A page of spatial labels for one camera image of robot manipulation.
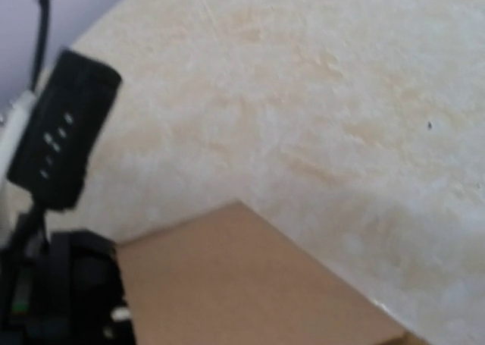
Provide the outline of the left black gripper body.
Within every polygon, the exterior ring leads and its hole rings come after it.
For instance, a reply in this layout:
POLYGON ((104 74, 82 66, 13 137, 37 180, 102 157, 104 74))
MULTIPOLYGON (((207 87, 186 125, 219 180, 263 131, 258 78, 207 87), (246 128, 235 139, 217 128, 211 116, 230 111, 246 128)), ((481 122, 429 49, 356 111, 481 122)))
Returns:
POLYGON ((21 214, 1 251, 3 344, 135 344, 115 245, 89 230, 47 234, 45 209, 21 214))

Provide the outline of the brown cardboard box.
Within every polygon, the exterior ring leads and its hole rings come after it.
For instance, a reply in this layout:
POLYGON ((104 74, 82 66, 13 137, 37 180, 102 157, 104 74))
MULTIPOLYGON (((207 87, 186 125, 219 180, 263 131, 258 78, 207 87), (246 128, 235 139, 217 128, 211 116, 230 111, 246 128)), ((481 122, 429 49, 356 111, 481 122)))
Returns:
POLYGON ((391 344, 405 328, 245 205, 119 245, 139 344, 391 344))

